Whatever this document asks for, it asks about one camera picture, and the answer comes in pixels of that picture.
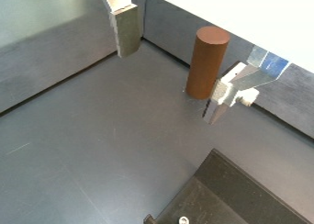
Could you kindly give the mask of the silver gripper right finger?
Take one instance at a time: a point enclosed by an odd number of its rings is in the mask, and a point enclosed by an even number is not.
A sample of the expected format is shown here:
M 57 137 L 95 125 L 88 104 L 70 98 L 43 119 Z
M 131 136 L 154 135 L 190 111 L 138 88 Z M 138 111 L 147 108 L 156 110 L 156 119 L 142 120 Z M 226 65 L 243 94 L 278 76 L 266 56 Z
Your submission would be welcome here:
M 237 62 L 217 79 L 202 114 L 203 120 L 214 124 L 237 103 L 251 106 L 259 95 L 257 87 L 275 81 L 289 65 L 290 62 L 286 59 L 259 46 L 254 46 L 247 62 Z

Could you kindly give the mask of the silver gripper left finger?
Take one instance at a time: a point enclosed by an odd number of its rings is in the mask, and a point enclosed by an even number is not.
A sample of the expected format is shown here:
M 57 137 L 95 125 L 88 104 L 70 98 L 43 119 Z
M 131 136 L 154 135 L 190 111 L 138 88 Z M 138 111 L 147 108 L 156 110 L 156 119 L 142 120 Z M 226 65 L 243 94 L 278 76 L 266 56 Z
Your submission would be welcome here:
M 131 0 L 103 0 L 103 3 L 108 9 L 118 55 L 126 58 L 140 47 L 139 8 Z

